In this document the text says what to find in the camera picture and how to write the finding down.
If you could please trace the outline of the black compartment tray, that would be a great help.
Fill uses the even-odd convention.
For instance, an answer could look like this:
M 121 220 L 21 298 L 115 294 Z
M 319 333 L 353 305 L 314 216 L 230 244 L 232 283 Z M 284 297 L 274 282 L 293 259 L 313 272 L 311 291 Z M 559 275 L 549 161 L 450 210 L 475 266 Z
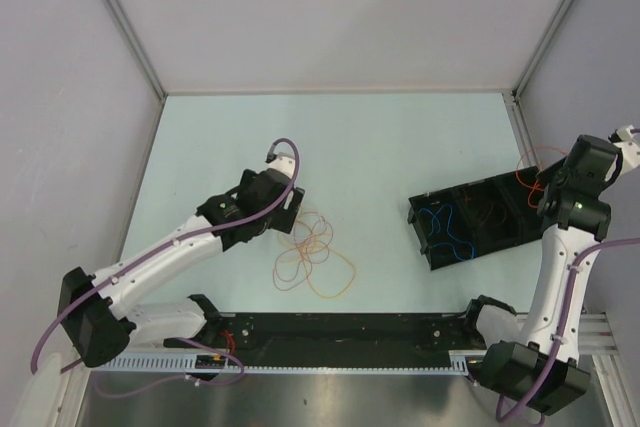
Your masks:
M 528 167 L 408 199 L 408 223 L 429 268 L 439 270 L 539 240 L 542 192 Z

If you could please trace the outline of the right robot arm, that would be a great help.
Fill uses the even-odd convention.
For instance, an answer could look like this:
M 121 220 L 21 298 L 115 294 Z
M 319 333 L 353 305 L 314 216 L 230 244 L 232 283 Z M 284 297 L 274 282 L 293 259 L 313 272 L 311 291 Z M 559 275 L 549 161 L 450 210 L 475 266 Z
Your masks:
M 623 164 L 621 142 L 581 135 L 564 159 L 539 173 L 542 258 L 524 323 L 510 306 L 490 297 L 469 304 L 462 338 L 473 348 L 487 346 L 471 375 L 498 394 L 499 423 L 525 409 L 546 419 L 589 389 L 590 374 L 579 366 L 579 322 L 612 217 L 600 196 L 622 174 Z

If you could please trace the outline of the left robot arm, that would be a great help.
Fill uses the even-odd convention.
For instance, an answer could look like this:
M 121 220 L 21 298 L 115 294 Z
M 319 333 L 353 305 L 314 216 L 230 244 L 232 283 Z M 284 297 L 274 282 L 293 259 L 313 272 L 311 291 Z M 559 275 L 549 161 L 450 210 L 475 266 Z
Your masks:
M 141 299 L 188 268 L 272 229 L 291 231 L 304 197 L 291 186 L 296 163 L 276 157 L 265 170 L 245 170 L 238 186 L 210 197 L 194 215 L 137 258 L 87 274 L 77 267 L 61 286 L 61 325 L 87 367 L 107 364 L 127 347 L 160 342 L 207 347 L 221 334 L 222 316 L 203 294 L 177 304 Z

